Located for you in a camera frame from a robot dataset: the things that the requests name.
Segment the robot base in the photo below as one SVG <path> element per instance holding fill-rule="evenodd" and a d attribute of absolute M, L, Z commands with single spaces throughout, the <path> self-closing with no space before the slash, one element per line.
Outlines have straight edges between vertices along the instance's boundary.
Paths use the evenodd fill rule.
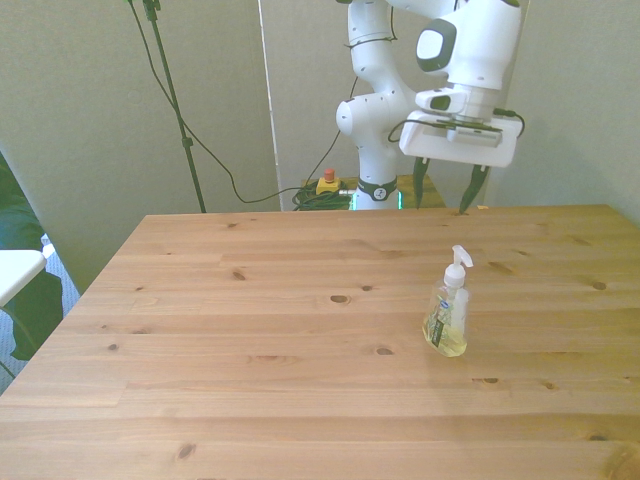
<path fill-rule="evenodd" d="M 402 193 L 395 190 L 389 198 L 381 202 L 373 200 L 360 189 L 351 197 L 350 210 L 400 210 L 402 209 Z"/>

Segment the power cord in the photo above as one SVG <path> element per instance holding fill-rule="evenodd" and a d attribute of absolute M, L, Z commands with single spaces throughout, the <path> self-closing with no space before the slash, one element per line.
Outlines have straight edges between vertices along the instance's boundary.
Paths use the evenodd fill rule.
<path fill-rule="evenodd" d="M 154 76 L 156 82 L 160 86 L 160 89 L 162 90 L 162 93 L 164 93 L 165 98 L 169 102 L 169 105 L 171 105 L 173 110 L 176 112 L 176 115 L 179 115 L 179 118 L 182 119 L 182 123 L 184 124 L 185 129 L 191 134 L 193 139 L 216 161 L 216 163 L 229 176 L 229 180 L 231 181 L 231 187 L 233 188 L 233 193 L 235 194 L 236 198 L 238 200 L 240 200 L 244 204 L 254 204 L 254 203 L 261 203 L 261 202 L 264 202 L 266 200 L 270 200 L 270 199 L 272 199 L 274 197 L 277 197 L 278 195 L 280 195 L 282 193 L 285 193 L 285 192 L 289 192 L 289 191 L 293 191 L 293 190 L 300 191 L 301 189 L 303 189 L 304 186 L 303 187 L 285 188 L 283 190 L 280 190 L 277 193 L 274 193 L 272 195 L 268 195 L 268 196 L 266 196 L 264 198 L 260 198 L 260 199 L 257 199 L 257 200 L 245 200 L 240 195 L 240 193 L 238 192 L 238 189 L 236 187 L 236 182 L 235 182 L 235 178 L 233 176 L 233 173 L 231 173 L 231 171 L 227 168 L 227 166 L 198 138 L 198 136 L 193 132 L 193 130 L 189 127 L 189 125 L 184 121 L 184 118 L 182 117 L 182 115 L 180 114 L 179 110 L 174 105 L 171 97 L 169 96 L 169 93 L 167 92 L 166 88 L 164 87 L 164 84 L 162 83 L 162 81 L 160 80 L 160 77 L 158 76 L 158 73 L 156 72 L 156 69 L 155 69 L 155 66 L 154 66 L 154 63 L 153 63 L 153 59 L 151 57 L 151 51 L 149 49 L 149 44 L 147 42 L 147 38 L 146 38 L 146 35 L 144 33 L 144 30 L 142 29 L 142 24 L 140 23 L 140 18 L 138 17 L 138 13 L 137 13 L 135 7 L 133 6 L 133 0 L 127 0 L 127 2 L 129 3 L 129 6 L 131 7 L 131 11 L 132 11 L 133 16 L 134 16 L 134 18 L 136 20 L 136 24 L 138 25 L 138 30 L 140 31 L 140 36 L 142 37 L 142 42 L 144 43 L 144 48 L 145 48 L 145 51 L 147 53 L 147 59 L 149 61 L 149 66 L 151 67 L 151 72 L 153 73 L 153 76 Z M 349 98 L 353 97 L 353 93 L 355 91 L 357 83 L 358 83 L 358 77 L 356 77 L 355 81 L 353 82 L 353 86 L 351 88 L 351 93 L 349 94 Z M 338 137 L 339 136 L 340 136 L 340 131 L 338 130 L 338 133 L 336 134 L 333 142 L 331 143 L 331 146 L 329 147 L 327 152 L 323 155 L 323 157 L 320 159 L 320 161 L 318 162 L 316 167 L 313 169 L 313 171 L 311 172 L 311 174 L 307 178 L 307 181 L 305 182 L 305 185 L 307 185 L 309 183 L 309 181 L 311 180 L 311 177 L 313 176 L 313 174 L 318 170 L 318 168 L 320 168 L 320 165 L 322 164 L 322 162 L 324 162 L 324 160 L 329 156 L 329 154 L 333 150 L 333 147 L 335 146 L 336 142 L 338 141 Z"/>
<path fill-rule="evenodd" d="M 351 197 L 340 195 L 340 192 L 323 192 L 316 195 L 318 182 L 308 183 L 300 189 L 292 198 L 295 205 L 294 211 L 298 210 L 340 210 L 348 207 Z M 340 189 L 346 190 L 347 184 L 340 182 Z"/>
<path fill-rule="evenodd" d="M 522 123 L 522 129 L 518 134 L 518 138 L 522 136 L 522 134 L 524 133 L 524 129 L 527 127 L 527 122 L 524 121 L 524 117 L 522 115 L 514 112 L 513 110 L 505 110 L 504 108 L 495 108 L 493 110 L 493 114 L 499 115 L 501 117 L 517 118 L 518 120 L 520 120 L 520 123 Z"/>

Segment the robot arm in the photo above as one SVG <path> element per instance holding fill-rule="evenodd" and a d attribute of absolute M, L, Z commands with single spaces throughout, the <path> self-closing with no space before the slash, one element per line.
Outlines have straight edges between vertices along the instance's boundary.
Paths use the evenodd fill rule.
<path fill-rule="evenodd" d="M 349 4 L 354 72 L 375 92 L 343 102 L 336 116 L 358 148 L 360 207 L 397 208 L 395 172 L 404 155 L 482 166 L 511 162 L 520 124 L 494 118 L 493 111 L 519 32 L 516 0 L 337 1 Z M 448 76 L 447 88 L 416 95 L 404 84 L 389 43 L 389 5 L 439 17 L 421 34 L 417 61 L 427 74 Z M 401 123 L 398 149 L 387 138 Z"/>
<path fill-rule="evenodd" d="M 400 141 L 408 155 L 506 167 L 521 125 L 495 118 L 502 78 L 520 30 L 516 0 L 470 0 L 422 32 L 417 59 L 447 88 L 420 92 Z"/>

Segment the black wire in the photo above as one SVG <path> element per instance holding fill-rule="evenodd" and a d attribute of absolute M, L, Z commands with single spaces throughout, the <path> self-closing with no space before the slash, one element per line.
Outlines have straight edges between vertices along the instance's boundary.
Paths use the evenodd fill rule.
<path fill-rule="evenodd" d="M 0 367 L 4 368 L 5 371 L 9 374 L 9 376 L 15 380 L 16 376 L 13 373 L 11 373 L 11 370 L 9 370 L 3 362 L 0 362 Z"/>
<path fill-rule="evenodd" d="M 394 25 L 394 19 L 393 19 L 393 14 L 395 12 L 395 7 L 391 7 L 391 41 L 397 40 L 398 37 L 396 36 L 396 30 L 395 30 L 395 25 Z"/>
<path fill-rule="evenodd" d="M 302 187 L 298 193 L 291 199 L 296 206 L 294 211 L 298 210 L 339 210 L 348 207 L 351 203 L 351 197 L 340 195 L 340 192 L 323 192 L 316 195 L 316 187 L 318 181 L 309 183 Z M 340 189 L 346 190 L 347 184 L 340 182 Z"/>
<path fill-rule="evenodd" d="M 142 37 L 142 42 L 144 43 L 144 48 L 145 51 L 147 53 L 147 59 L 149 60 L 149 66 L 151 67 L 151 72 L 153 73 L 154 78 L 156 79 L 156 82 L 158 83 L 158 85 L 160 86 L 160 89 L 162 90 L 162 93 L 164 93 L 164 96 L 166 97 L 167 101 L 169 102 L 169 104 L 171 105 L 171 107 L 174 109 L 174 111 L 176 111 L 176 107 L 173 104 L 173 101 L 171 100 L 171 97 L 169 96 L 169 94 L 167 93 L 166 88 L 164 87 L 164 84 L 162 83 L 162 81 L 160 80 L 160 77 L 158 76 L 158 73 L 156 72 L 155 66 L 153 64 L 153 58 L 151 57 L 151 51 L 149 49 L 149 44 L 147 42 L 147 37 L 144 34 L 144 30 L 142 29 L 142 24 L 140 23 L 140 18 L 138 17 L 138 13 L 136 12 L 135 7 L 133 6 L 133 1 L 132 0 L 128 0 L 129 6 L 131 7 L 131 11 L 133 12 L 133 16 L 136 20 L 136 24 L 138 25 L 138 30 L 140 31 L 140 35 Z M 351 93 L 349 94 L 349 98 L 351 98 L 353 96 L 353 92 L 355 91 L 356 88 L 356 84 L 358 83 L 358 77 L 356 77 L 355 82 L 353 83 L 353 87 L 351 88 Z M 191 130 L 191 128 L 189 127 L 189 125 L 187 124 L 187 122 L 184 121 L 184 118 L 182 118 L 182 116 L 180 116 L 180 118 L 182 119 L 182 123 L 184 124 L 184 127 L 187 129 L 187 131 L 191 134 L 191 136 L 193 137 L 193 139 L 218 163 L 218 165 L 220 165 L 220 167 L 227 173 L 227 175 L 229 176 L 229 179 L 231 180 L 231 187 L 233 188 L 233 193 L 235 194 L 235 196 L 238 198 L 238 200 L 240 200 L 242 203 L 244 204 L 252 204 L 252 203 L 260 203 L 260 202 L 264 202 L 266 200 L 270 200 L 271 198 L 277 197 L 278 195 L 285 193 L 285 192 L 289 192 L 292 190 L 300 190 L 302 187 L 290 187 L 290 188 L 285 188 L 283 190 L 280 190 L 277 193 L 274 193 L 272 195 L 266 196 L 264 198 L 260 198 L 258 200 L 245 200 L 244 198 L 242 198 L 242 196 L 240 195 L 240 193 L 238 192 L 237 188 L 236 188 L 236 182 L 235 182 L 235 178 L 233 176 L 233 174 L 231 173 L 231 171 L 227 168 L 227 166 L 209 149 L 207 148 L 207 146 L 198 138 L 198 136 L 193 132 L 193 130 Z M 316 165 L 316 168 L 313 170 L 313 172 L 311 172 L 311 175 L 309 175 L 309 178 L 307 179 L 307 181 L 305 182 L 305 184 L 309 183 L 309 180 L 311 179 L 311 177 L 313 176 L 313 174 L 316 172 L 316 170 L 320 167 L 320 164 L 322 164 L 322 162 L 329 156 L 329 154 L 331 153 L 331 150 L 333 149 L 333 147 L 335 146 L 336 142 L 338 141 L 338 137 L 340 136 L 340 131 L 338 130 L 338 133 L 336 135 L 336 137 L 333 140 L 333 143 L 331 144 L 331 146 L 329 147 L 329 150 L 327 151 L 327 153 L 324 154 L 324 156 L 322 157 L 322 159 L 320 160 L 320 162 L 318 162 L 318 165 Z"/>
<path fill-rule="evenodd" d="M 358 84 L 358 77 L 356 77 L 356 79 L 353 82 L 353 86 L 351 87 L 351 92 L 349 92 L 349 98 L 353 98 L 353 92 L 356 91 L 356 85 L 357 84 Z M 336 133 L 336 136 L 333 139 L 333 142 L 331 143 L 331 146 L 329 147 L 329 150 L 327 150 L 327 153 L 325 153 L 323 155 L 323 157 L 320 159 L 320 161 L 318 162 L 316 167 L 313 169 L 313 171 L 307 177 L 307 181 L 304 182 L 305 185 L 309 183 L 309 181 L 311 180 L 311 177 L 313 177 L 313 174 L 316 173 L 318 168 L 320 168 L 320 165 L 322 165 L 322 162 L 324 162 L 325 159 L 329 156 L 329 154 L 331 153 L 331 150 L 333 150 L 333 147 L 335 146 L 336 142 L 338 141 L 338 137 L 340 137 L 340 130 L 338 130 L 338 133 Z"/>
<path fill-rule="evenodd" d="M 404 126 L 405 123 L 417 123 L 419 125 L 427 125 L 429 127 L 434 127 L 434 128 L 449 128 L 449 125 L 447 125 L 445 123 L 433 123 L 433 122 L 424 122 L 422 120 L 407 119 L 407 120 L 401 121 L 398 125 L 393 127 L 393 129 L 389 132 L 389 135 L 387 137 L 387 140 L 389 141 L 389 143 L 398 143 L 398 142 L 400 142 L 400 139 L 394 140 L 391 137 L 393 136 L 394 133 L 396 133 L 398 131 L 398 129 L 400 127 Z"/>
<path fill-rule="evenodd" d="M 371 43 L 371 42 L 395 42 L 396 40 L 398 40 L 398 36 L 396 35 L 396 29 L 395 29 L 395 20 L 394 20 L 394 12 L 395 12 L 395 7 L 391 7 L 391 37 L 385 37 L 385 38 L 372 38 L 371 40 L 365 40 L 363 42 L 358 42 L 355 45 L 345 45 L 345 47 L 347 47 L 349 50 L 353 50 L 356 47 L 359 47 L 360 45 L 365 45 L 367 43 Z"/>
<path fill-rule="evenodd" d="M 522 115 L 516 113 L 514 116 L 522 122 L 522 130 L 520 130 L 520 133 L 518 134 L 518 138 L 520 138 L 524 133 L 524 129 L 527 128 L 527 122 L 524 121 L 524 117 Z"/>

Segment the clear plastic bottle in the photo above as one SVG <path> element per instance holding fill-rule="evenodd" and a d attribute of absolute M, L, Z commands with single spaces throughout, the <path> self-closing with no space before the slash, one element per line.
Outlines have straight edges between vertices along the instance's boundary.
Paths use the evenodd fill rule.
<path fill-rule="evenodd" d="M 434 285 L 422 326 L 427 343 L 446 357 L 458 357 L 467 349 L 465 325 L 471 298 L 464 288 L 466 272 L 461 263 L 473 267 L 473 261 L 460 245 L 453 252 L 454 263 L 445 271 L 444 280 Z"/>

